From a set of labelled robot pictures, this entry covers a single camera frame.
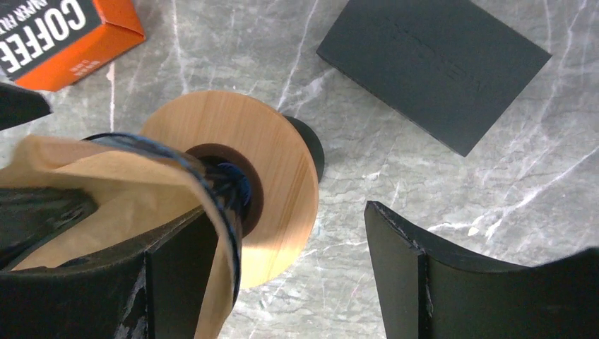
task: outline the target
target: orange box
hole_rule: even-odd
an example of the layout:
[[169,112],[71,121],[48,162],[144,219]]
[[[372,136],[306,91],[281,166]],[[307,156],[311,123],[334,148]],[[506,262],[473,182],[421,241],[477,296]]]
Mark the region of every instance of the orange box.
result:
[[0,0],[0,68],[57,91],[142,43],[131,0]]

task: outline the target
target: black label on box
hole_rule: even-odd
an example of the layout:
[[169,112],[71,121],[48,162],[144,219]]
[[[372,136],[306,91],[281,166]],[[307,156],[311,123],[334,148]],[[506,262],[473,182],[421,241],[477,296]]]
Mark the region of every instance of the black label on box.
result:
[[101,23],[93,0],[0,3],[0,67],[18,79]]

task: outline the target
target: gray marble surface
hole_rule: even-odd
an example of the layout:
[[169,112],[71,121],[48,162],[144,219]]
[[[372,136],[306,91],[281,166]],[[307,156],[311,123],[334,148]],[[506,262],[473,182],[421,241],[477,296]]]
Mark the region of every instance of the gray marble surface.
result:
[[452,153],[315,54],[346,0],[138,0],[148,41],[55,114],[1,134],[138,131],[194,90],[252,95],[320,136],[319,216],[296,264],[243,291],[222,338],[384,338],[362,212],[378,200],[466,248],[535,265],[599,245],[599,1],[477,0],[553,54],[472,153]]

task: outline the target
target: black cylinder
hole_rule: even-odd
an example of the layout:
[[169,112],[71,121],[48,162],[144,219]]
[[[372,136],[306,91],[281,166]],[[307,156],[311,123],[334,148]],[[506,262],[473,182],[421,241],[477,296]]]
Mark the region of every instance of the black cylinder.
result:
[[304,142],[308,146],[320,182],[324,173],[324,150],[318,136],[304,122],[287,115],[285,115],[285,118],[295,127],[295,130],[302,136],[302,139],[304,139]]

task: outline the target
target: bamboo disc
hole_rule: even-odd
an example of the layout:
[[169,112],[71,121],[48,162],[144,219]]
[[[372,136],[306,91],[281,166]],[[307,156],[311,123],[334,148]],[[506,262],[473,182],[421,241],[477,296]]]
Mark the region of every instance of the bamboo disc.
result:
[[[242,241],[243,288],[268,282],[297,259],[316,220],[318,178],[308,147],[282,114],[246,95],[195,92],[161,107],[141,135],[182,152],[224,145],[254,167],[263,208]],[[213,269],[221,266],[215,262]]]

